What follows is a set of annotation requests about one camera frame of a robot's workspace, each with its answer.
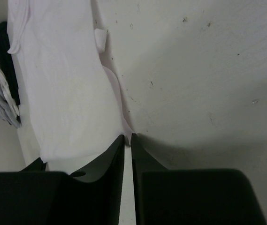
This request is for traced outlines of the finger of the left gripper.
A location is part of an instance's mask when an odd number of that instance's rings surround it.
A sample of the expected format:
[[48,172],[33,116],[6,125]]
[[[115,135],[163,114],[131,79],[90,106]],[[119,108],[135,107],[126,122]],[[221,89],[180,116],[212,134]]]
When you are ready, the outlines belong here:
[[22,169],[20,172],[45,172],[45,171],[46,171],[46,163],[44,163],[41,158],[37,158],[27,167]]

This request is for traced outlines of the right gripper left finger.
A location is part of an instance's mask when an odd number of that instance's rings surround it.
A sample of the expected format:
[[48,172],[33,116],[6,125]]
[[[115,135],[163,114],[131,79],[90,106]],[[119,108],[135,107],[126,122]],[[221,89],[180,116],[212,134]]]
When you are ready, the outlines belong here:
[[77,171],[0,172],[0,225],[116,225],[125,138]]

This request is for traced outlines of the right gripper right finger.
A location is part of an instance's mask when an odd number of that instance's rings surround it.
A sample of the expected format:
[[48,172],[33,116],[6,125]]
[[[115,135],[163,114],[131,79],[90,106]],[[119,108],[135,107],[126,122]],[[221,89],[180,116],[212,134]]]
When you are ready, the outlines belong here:
[[169,170],[131,136],[138,225],[265,225],[248,178],[235,169]]

